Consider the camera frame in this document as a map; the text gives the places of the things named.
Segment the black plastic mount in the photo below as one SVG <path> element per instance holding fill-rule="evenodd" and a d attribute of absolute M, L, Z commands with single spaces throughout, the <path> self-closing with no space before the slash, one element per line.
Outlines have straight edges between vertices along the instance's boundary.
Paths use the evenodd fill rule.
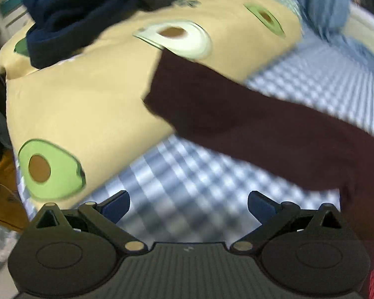
<path fill-rule="evenodd" d="M 248 209 L 262 225 L 230 249 L 223 243 L 156 243 L 149 250 L 116 226 L 129 207 L 126 191 L 101 204 L 88 202 L 73 210 L 60 210 L 55 203 L 44 205 L 8 260 L 10 274 L 21 292 L 19 299 L 105 298 L 111 284 L 118 284 L 119 293 L 128 292 L 128 287 L 134 285 L 141 291 L 145 289 L 148 298 L 168 298 L 166 289 L 171 285 L 165 285 L 162 293 L 155 282 L 148 282 L 157 275 L 179 278 L 183 287 L 187 286 L 181 280 L 189 280 L 188 288 L 196 288 L 200 298 L 202 281 L 191 281 L 200 273 L 201 279 L 208 278 L 209 283 L 216 282 L 210 276 L 219 274 L 217 282 L 225 278 L 230 289 L 235 290 L 244 282 L 247 289 L 262 280 L 263 285 L 257 286 L 277 290 L 273 298 L 359 298 L 356 292 L 369 271 L 370 261 L 363 245 L 332 204 L 323 204 L 317 211 L 301 210 L 294 203 L 278 204 L 252 191 Z M 243 272 L 241 278 L 225 277 L 238 273 L 242 266 L 252 275 Z M 147 283 L 133 283 L 133 277 L 125 284 L 115 281 L 143 270 L 152 271 L 145 274 Z M 150 287 L 157 289 L 155 296 Z M 215 292 L 204 293 L 205 298 L 219 298 Z M 241 294 L 229 297 L 245 299 Z"/>

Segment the dark blue blanket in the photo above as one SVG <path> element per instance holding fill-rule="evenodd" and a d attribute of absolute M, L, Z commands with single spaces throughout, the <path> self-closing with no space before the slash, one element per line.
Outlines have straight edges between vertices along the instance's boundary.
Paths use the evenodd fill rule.
<path fill-rule="evenodd" d="M 35 25 L 27 32 L 32 66 L 42 69 L 70 57 L 107 27 L 136 10 L 156 10 L 174 0 L 23 0 Z"/>

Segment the maroon sleeve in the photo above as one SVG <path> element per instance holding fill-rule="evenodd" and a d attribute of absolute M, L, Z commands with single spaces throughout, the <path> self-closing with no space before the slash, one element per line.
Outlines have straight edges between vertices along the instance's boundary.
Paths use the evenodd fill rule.
<path fill-rule="evenodd" d="M 177 133 L 310 191 L 340 190 L 341 211 L 374 269 L 374 137 L 302 105 L 266 97 L 164 50 L 144 100 Z M 369 297 L 370 275 L 363 287 Z"/>

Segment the avocado print pillow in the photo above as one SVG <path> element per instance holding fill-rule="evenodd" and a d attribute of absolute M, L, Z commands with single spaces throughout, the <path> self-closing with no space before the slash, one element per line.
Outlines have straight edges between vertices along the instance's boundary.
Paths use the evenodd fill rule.
<path fill-rule="evenodd" d="M 164 48 L 243 83 L 300 37 L 299 18 L 275 0 L 179 0 L 7 80 L 9 133 L 34 205 L 75 206 L 174 132 L 142 102 Z"/>

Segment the blue checkered bed sheet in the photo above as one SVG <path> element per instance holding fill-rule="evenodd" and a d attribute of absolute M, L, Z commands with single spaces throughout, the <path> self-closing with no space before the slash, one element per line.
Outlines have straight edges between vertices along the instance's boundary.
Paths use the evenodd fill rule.
<path fill-rule="evenodd" d="M 297 48 L 250 77 L 246 86 L 328 113 L 374 135 L 374 73 L 305 26 Z M 20 174 L 18 181 L 32 218 L 36 210 Z M 307 193 L 259 167 L 177 135 L 160 142 L 83 202 L 99 203 L 119 190 L 129 192 L 131 207 L 118 226 L 149 246 L 155 241 L 230 245 L 260 225 L 247 208 L 252 190 L 304 209 L 317 209 L 324 202 L 339 208 L 335 190 Z"/>

